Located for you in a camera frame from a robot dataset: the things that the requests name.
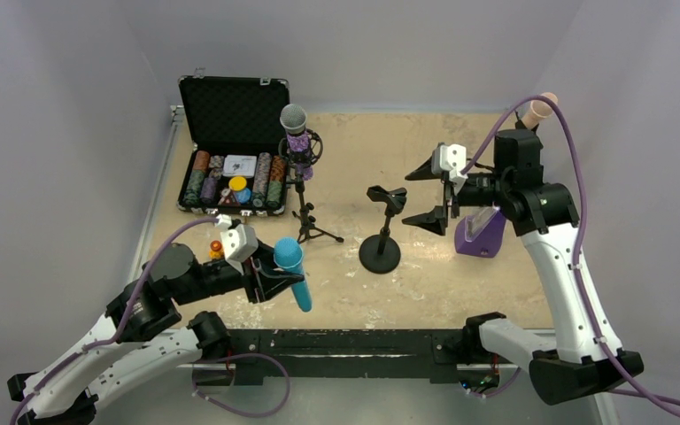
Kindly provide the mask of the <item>blue toy microphone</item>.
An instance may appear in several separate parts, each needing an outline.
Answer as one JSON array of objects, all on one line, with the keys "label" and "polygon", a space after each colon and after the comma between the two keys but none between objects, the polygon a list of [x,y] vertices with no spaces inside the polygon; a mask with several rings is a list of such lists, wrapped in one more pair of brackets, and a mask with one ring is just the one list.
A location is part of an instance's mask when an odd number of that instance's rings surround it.
[{"label": "blue toy microphone", "polygon": [[[284,237],[274,246],[274,262],[286,272],[304,275],[303,259],[303,249],[295,238]],[[304,313],[310,312],[313,308],[313,301],[305,278],[292,284],[291,291],[299,309]]]}]

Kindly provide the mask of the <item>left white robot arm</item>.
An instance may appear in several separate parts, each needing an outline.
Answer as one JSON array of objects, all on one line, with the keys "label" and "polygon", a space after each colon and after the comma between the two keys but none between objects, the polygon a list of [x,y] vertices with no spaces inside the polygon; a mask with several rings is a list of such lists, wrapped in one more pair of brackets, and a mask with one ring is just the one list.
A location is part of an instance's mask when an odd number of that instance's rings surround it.
[{"label": "left white robot arm", "polygon": [[291,239],[275,247],[260,243],[234,265],[227,259],[202,263],[187,245],[168,244],[65,354],[39,372],[8,380],[18,404],[10,422],[90,424],[101,408],[154,375],[201,359],[231,362],[236,354],[223,319],[201,312],[173,330],[182,319],[178,306],[237,290],[258,304],[292,290],[308,311],[302,260]]}]

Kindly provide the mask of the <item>purple glitter microphone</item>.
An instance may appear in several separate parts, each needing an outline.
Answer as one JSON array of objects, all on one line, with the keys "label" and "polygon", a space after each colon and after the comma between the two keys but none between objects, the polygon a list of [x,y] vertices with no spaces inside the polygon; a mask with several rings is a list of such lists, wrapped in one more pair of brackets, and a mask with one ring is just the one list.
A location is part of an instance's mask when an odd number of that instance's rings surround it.
[{"label": "purple glitter microphone", "polygon": [[280,123],[286,133],[289,158],[296,168],[297,176],[304,181],[313,178],[313,151],[306,122],[306,112],[301,106],[287,104],[282,108]]}]

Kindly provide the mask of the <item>pink toy microphone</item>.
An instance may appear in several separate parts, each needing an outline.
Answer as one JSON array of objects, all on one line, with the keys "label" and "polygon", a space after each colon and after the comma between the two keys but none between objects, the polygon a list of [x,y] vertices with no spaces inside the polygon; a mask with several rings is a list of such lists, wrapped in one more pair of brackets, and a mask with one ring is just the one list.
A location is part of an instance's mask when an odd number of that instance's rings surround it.
[{"label": "pink toy microphone", "polygon": [[553,108],[543,100],[531,100],[520,117],[521,128],[529,129],[533,132],[537,130],[539,124],[554,114]]}]

